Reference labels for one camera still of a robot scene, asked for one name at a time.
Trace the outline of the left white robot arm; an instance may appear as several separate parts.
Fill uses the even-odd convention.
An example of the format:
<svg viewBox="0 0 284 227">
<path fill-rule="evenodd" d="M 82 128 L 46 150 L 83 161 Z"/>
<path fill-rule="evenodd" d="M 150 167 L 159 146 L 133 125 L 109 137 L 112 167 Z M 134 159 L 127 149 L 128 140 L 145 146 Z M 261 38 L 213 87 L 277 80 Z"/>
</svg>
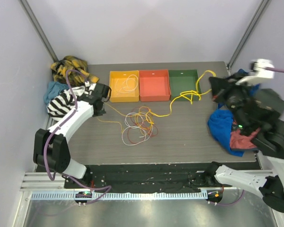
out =
<svg viewBox="0 0 284 227">
<path fill-rule="evenodd" d="M 75 178 L 82 189 L 91 184 L 87 167 L 71 158 L 68 143 L 79 127 L 92 117 L 105 113 L 111 88 L 102 83 L 86 83 L 70 88 L 51 101 L 61 111 L 60 120 L 47 130 L 35 134 L 33 162 L 48 172 L 50 179 L 56 173 Z"/>
</svg>

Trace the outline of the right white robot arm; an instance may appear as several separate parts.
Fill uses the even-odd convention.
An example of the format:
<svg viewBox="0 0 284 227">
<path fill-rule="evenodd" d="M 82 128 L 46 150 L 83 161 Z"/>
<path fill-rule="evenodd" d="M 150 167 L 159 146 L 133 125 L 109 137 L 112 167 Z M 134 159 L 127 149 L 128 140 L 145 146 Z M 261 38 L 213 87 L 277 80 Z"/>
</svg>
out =
<svg viewBox="0 0 284 227">
<path fill-rule="evenodd" d="M 260 88 L 259 77 L 233 74 L 226 78 L 210 77 L 213 101 L 222 103 L 233 114 L 240 133 L 250 136 L 257 149 L 256 157 L 267 175 L 254 175 L 250 170 L 235 170 L 212 162 L 204 172 L 204 181 L 239 187 L 258 196 L 270 208 L 284 213 L 284 100 L 270 88 Z"/>
</svg>

